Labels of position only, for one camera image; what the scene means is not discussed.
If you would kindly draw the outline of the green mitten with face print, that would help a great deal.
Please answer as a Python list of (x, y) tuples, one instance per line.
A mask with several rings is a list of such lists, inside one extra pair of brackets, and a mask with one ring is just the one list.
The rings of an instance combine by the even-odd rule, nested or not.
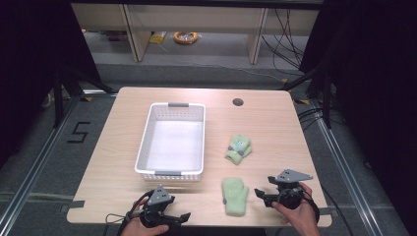
[(251, 139), (242, 135), (235, 135), (230, 141), (225, 158), (238, 165), (251, 152)]

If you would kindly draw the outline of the black metal stand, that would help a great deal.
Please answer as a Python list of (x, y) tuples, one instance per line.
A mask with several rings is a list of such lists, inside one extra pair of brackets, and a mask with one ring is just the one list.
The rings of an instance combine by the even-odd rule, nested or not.
[(117, 89), (105, 85), (100, 77), (94, 78), (81, 70), (75, 69), (69, 65), (63, 64), (59, 66), (54, 73), (54, 87), (53, 93), (55, 98), (55, 123), (54, 128), (57, 128), (64, 119), (64, 105), (62, 89), (65, 89), (71, 98), (85, 94), (82, 90), (79, 81), (87, 82), (94, 87), (103, 90), (105, 93), (115, 94)]
[(330, 124), (330, 86), (331, 79), (326, 66), (318, 66), (293, 82), (285, 84), (280, 90), (290, 91), (310, 80), (310, 85), (306, 90), (306, 95), (309, 98), (317, 98), (319, 94), (323, 96), (323, 114), (324, 122), (327, 128), (331, 128)]

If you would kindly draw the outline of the yellow packet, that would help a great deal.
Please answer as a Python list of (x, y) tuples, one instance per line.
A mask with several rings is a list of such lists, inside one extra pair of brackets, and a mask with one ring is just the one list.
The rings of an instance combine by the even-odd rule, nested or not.
[(165, 39), (166, 32), (165, 31), (155, 31), (151, 34), (149, 38), (150, 43), (161, 44)]

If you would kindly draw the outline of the aluminium floor rail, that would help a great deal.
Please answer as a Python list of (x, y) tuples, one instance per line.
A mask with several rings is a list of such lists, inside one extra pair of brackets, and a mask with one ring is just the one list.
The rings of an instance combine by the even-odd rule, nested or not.
[(12, 195), (12, 199), (9, 201), (6, 209), (0, 216), (0, 234), (3, 236), (6, 236), (10, 229), (13, 227), (25, 204), (25, 201), (29, 196), (29, 193), (39, 178), (39, 175), (43, 170), (48, 158), (56, 147), (56, 144), (62, 135), (63, 130), (65, 129), (67, 121), (72, 111), (79, 103), (79, 100), (80, 98), (78, 96), (69, 99), (61, 121), (52, 129), (39, 154), (35, 157), (35, 160), (31, 165), (29, 172), (25, 176), (24, 181), (19, 186), (19, 189)]
[(377, 222), (374, 211), (360, 189), (331, 128), (328, 127), (323, 118), (319, 119), (318, 124), (369, 236), (383, 236), (383, 231)]

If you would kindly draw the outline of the person's right hand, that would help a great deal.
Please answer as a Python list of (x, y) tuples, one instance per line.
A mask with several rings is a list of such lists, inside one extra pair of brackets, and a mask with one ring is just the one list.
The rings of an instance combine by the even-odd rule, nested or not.
[(300, 236), (321, 236), (315, 211), (306, 200), (295, 209), (289, 209), (278, 202), (272, 202), (271, 206), (283, 215), (281, 223), (290, 223)]

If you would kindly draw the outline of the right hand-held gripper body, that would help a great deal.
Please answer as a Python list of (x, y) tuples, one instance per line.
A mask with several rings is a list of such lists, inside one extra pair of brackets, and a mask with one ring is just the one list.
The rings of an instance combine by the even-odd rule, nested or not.
[(284, 169), (274, 177), (278, 182), (278, 203), (289, 209), (297, 208), (304, 197), (304, 188), (300, 186), (300, 182), (313, 179), (312, 175), (291, 169)]

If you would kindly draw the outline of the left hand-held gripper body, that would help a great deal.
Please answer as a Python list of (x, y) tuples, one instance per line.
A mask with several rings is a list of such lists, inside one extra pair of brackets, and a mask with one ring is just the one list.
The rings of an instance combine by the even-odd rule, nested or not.
[(177, 220), (178, 217), (165, 215), (165, 209), (174, 202), (175, 198), (159, 185), (150, 195), (148, 201), (144, 204), (140, 214), (141, 222), (146, 227), (155, 227), (157, 225), (170, 225), (170, 222)]

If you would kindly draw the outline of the light wooden shelf unit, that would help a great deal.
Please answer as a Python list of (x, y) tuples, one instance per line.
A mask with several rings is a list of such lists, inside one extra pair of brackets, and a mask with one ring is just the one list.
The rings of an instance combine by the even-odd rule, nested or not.
[(84, 30), (123, 30), (133, 58), (143, 60), (153, 31), (240, 33), (249, 62), (258, 60), (263, 34), (311, 34), (317, 10), (74, 3)]

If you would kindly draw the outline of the black curtain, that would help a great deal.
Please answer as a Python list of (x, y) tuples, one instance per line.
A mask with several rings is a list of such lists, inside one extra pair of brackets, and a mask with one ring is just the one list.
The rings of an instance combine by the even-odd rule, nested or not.
[(0, 0), (0, 167), (26, 135), (57, 69), (99, 81), (67, 0)]
[(417, 236), (417, 0), (320, 0), (301, 71), (329, 64), (337, 100), (410, 236)]

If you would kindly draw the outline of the person's left hand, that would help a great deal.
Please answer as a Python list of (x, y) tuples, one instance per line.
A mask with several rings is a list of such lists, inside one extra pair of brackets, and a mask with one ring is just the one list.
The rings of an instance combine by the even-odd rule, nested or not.
[(147, 201), (147, 199), (142, 199), (133, 203), (133, 209), (129, 211), (127, 222), (119, 230), (119, 236), (159, 236), (169, 230), (169, 226), (166, 224), (146, 227), (139, 217), (132, 216), (133, 212), (139, 210), (140, 206)]

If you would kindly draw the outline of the white plastic basket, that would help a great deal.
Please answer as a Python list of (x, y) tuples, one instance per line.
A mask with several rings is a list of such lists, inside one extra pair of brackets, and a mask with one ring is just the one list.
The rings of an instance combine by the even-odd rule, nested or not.
[(135, 171), (146, 181), (200, 181), (204, 171), (205, 136), (203, 104), (153, 103)]

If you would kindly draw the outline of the plain green mitten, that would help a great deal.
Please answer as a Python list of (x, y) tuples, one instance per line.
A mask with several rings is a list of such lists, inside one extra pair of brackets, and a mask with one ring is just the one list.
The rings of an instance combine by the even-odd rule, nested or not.
[(244, 216), (249, 188), (240, 178), (225, 178), (222, 181), (225, 212), (230, 216)]

